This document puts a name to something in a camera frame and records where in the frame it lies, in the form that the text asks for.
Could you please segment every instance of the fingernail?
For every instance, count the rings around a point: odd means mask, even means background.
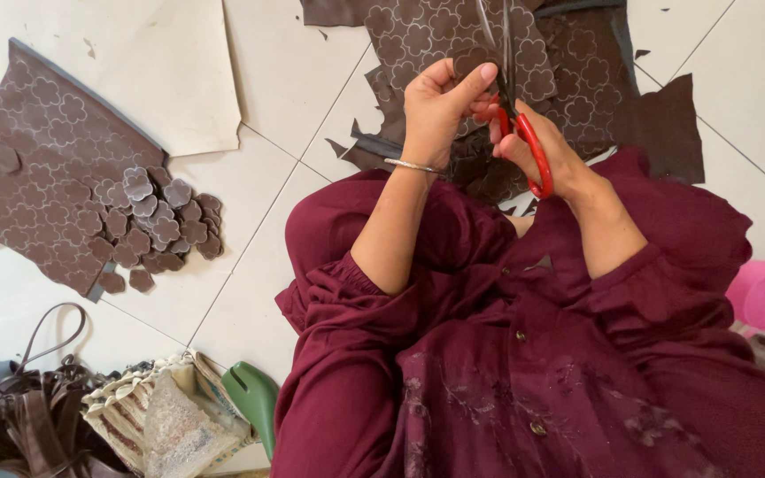
[[[497,75],[497,66],[494,63],[486,63],[480,69],[480,75],[483,77],[483,80],[492,80]]]

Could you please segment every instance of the woman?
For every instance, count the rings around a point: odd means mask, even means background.
[[[406,89],[401,160],[442,169],[460,117],[494,117],[497,68],[452,71]],[[649,180],[639,150],[588,168],[516,107],[554,178],[535,220],[402,166],[294,209],[273,476],[765,476],[765,374],[723,295],[749,219]],[[491,138],[539,178],[496,120]]]

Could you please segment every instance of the leather strap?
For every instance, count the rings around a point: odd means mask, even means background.
[[[30,356],[43,321],[63,305],[78,309],[81,315],[78,330],[55,347]],[[38,370],[26,370],[29,362],[75,340],[86,322],[87,312],[78,304],[66,302],[49,309],[31,334],[22,362],[12,362],[14,375],[0,382],[0,470],[42,478],[133,476],[91,455],[91,450],[97,448],[87,443],[89,438],[96,441],[95,432],[83,426],[79,413],[81,397],[91,390],[90,375],[72,354],[65,356],[54,371],[41,374]],[[98,443],[107,447],[101,438]],[[106,456],[112,457],[108,450]]]

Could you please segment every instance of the wrist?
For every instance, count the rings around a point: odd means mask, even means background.
[[[400,160],[441,171],[447,166],[450,156],[450,149],[448,151],[434,150],[426,145],[416,145],[407,138]]]
[[[429,171],[422,171],[421,169],[408,168],[406,166],[396,166],[392,171],[389,181],[404,181],[405,183],[412,184],[415,187],[419,187],[423,192],[429,192],[429,187],[433,184],[439,175],[431,173]]]
[[[594,206],[601,198],[614,194],[610,180],[603,178],[581,163],[563,183],[558,195],[576,214],[583,208]]]

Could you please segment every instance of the tile floor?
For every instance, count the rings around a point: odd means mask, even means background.
[[[223,200],[225,254],[212,263],[192,254],[180,272],[155,277],[150,293],[106,294],[93,305],[0,247],[1,359],[18,358],[41,314],[72,300],[88,309],[87,332],[38,366],[77,351],[108,372],[189,345],[221,366],[249,361],[279,383],[290,372],[297,336],[273,301],[292,279],[284,225],[298,201],[355,171],[324,138],[350,146],[354,117],[363,131],[379,127],[364,78],[378,61],[362,28],[304,27],[297,0],[225,3],[240,69],[240,149],[170,162],[174,176]],[[755,258],[765,259],[765,2],[630,0],[629,21],[634,48],[651,50],[637,63],[643,92],[693,73],[707,173],[701,187],[754,220],[749,238]],[[76,320],[53,314],[37,350],[65,337]],[[259,447],[226,466],[266,464]]]

